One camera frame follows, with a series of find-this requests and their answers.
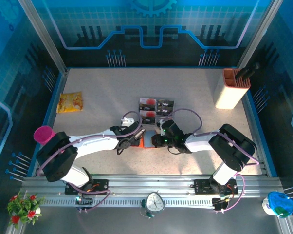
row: metal rail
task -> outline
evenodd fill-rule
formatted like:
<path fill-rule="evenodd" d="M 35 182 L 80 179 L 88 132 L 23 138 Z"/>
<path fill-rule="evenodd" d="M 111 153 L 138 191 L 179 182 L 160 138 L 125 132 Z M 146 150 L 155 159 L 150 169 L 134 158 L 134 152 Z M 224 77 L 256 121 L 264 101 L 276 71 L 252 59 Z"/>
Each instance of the metal rail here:
<path fill-rule="evenodd" d="M 189 205 L 211 206 L 215 195 L 195 195 L 190 188 L 194 179 L 208 179 L 208 175 L 94 175 L 97 179 L 108 179 L 111 195 L 103 203 L 105 207 L 138 207 L 142 198 L 153 191 L 158 191 L 169 207 L 188 207 Z M 266 197 L 271 191 L 282 191 L 278 178 L 264 175 L 245 176 L 245 194 L 243 197 Z M 237 178 L 239 191 L 242 180 Z M 21 193 L 37 194 L 46 197 L 44 206 L 76 207 L 75 195 L 64 194 L 62 181 L 50 183 L 45 178 L 25 178 Z M 100 200 L 104 195 L 97 195 Z"/>

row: yellow packet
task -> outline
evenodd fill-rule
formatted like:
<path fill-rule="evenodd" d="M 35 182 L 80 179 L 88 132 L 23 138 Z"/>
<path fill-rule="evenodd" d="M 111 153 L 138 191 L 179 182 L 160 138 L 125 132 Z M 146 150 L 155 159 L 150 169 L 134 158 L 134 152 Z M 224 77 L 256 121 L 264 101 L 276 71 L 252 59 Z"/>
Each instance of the yellow packet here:
<path fill-rule="evenodd" d="M 61 94 L 57 113 L 82 111 L 83 108 L 82 92 Z"/>

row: blue wall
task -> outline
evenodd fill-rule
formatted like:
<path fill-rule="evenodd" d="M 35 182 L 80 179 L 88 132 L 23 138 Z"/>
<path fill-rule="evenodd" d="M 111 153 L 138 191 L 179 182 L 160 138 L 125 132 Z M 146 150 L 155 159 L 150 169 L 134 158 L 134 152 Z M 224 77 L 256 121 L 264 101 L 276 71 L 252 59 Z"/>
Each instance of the blue wall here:
<path fill-rule="evenodd" d="M 17 162 L 12 153 L 32 157 L 33 133 L 43 123 L 57 75 L 18 1 L 0 1 L 0 233 L 8 224 L 7 203 L 21 186 L 15 178 L 22 179 L 5 173 L 13 171 L 8 163 Z M 12 122 L 2 105 L 10 110 Z"/>
<path fill-rule="evenodd" d="M 284 0 L 250 64 L 258 115 L 275 169 L 284 188 L 293 186 L 293 0 Z"/>
<path fill-rule="evenodd" d="M 269 3 L 34 1 L 66 65 L 75 67 L 120 67 L 123 55 L 126 66 L 236 66 Z"/>

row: black card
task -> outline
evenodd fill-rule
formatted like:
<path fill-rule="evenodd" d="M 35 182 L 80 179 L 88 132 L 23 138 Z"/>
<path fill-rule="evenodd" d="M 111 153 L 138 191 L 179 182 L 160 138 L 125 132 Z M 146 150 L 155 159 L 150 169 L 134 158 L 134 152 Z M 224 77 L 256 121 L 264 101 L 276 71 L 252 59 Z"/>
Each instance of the black card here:
<path fill-rule="evenodd" d="M 155 105 L 140 104 L 140 111 L 155 111 Z"/>
<path fill-rule="evenodd" d="M 155 118 L 141 116 L 143 124 L 155 124 Z"/>
<path fill-rule="evenodd" d="M 161 116 L 167 116 L 171 112 L 173 112 L 173 110 L 174 110 L 173 107 L 158 106 L 156 114 L 161 115 Z"/>
<path fill-rule="evenodd" d="M 174 101 L 158 100 L 157 101 L 157 106 L 173 107 L 174 106 Z"/>

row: white container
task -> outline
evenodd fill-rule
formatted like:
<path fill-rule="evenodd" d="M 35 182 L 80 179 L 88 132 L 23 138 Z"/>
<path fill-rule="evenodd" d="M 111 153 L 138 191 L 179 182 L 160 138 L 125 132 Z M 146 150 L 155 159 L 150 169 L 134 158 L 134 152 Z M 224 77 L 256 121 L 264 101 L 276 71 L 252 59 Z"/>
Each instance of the white container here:
<path fill-rule="evenodd" d="M 275 212 L 270 208 L 268 198 L 266 197 L 262 202 L 262 207 L 268 215 L 276 215 Z"/>
<path fill-rule="evenodd" d="M 225 68 L 214 91 L 214 104 L 218 109 L 232 110 L 250 88 L 249 78 L 243 83 L 235 81 L 238 69 Z"/>

